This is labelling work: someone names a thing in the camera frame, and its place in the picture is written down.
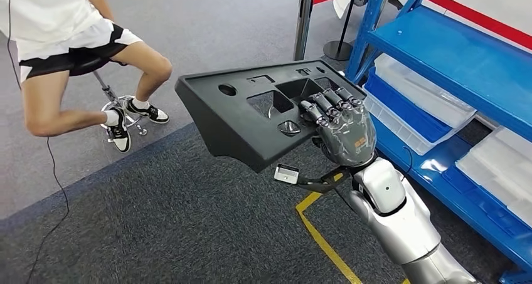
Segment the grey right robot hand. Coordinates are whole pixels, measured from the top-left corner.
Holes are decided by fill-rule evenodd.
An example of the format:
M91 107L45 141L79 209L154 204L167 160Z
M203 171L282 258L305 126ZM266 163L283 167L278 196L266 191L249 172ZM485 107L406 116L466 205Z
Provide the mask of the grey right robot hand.
M376 130L363 101L344 87L303 99L301 117L316 126L312 143L333 163L365 168L377 157Z

